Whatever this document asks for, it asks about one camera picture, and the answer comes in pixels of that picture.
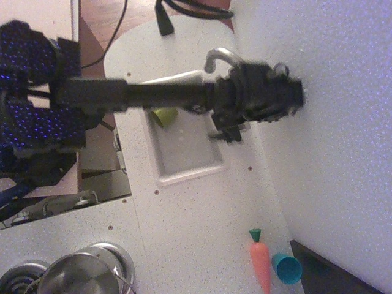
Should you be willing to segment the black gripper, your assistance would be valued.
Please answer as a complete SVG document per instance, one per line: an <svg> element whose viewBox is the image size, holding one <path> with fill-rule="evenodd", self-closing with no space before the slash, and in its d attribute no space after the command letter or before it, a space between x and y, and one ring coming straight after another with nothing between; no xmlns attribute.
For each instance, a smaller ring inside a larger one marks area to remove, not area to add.
<svg viewBox="0 0 392 294"><path fill-rule="evenodd" d="M246 121L278 121L294 115L304 102L302 81L291 77L285 64L270 67L244 62L230 69L227 77L215 81L211 117L216 128L223 130L209 133L208 138L240 142L238 125Z"/></svg>

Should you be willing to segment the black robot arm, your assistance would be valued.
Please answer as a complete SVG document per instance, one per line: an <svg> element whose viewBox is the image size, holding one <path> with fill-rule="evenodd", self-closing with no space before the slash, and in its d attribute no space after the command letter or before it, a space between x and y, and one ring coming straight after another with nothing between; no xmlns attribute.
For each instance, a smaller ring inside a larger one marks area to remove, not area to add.
<svg viewBox="0 0 392 294"><path fill-rule="evenodd" d="M214 82L85 79L78 43L51 40L25 22L9 21L1 26L1 145L17 157L72 152L85 145L86 130L106 113L137 107L211 112L218 138L233 142L241 140L242 123L271 123L304 105L302 82L288 69L249 63L215 48L206 55L205 72L213 73L219 60L230 71Z"/></svg>

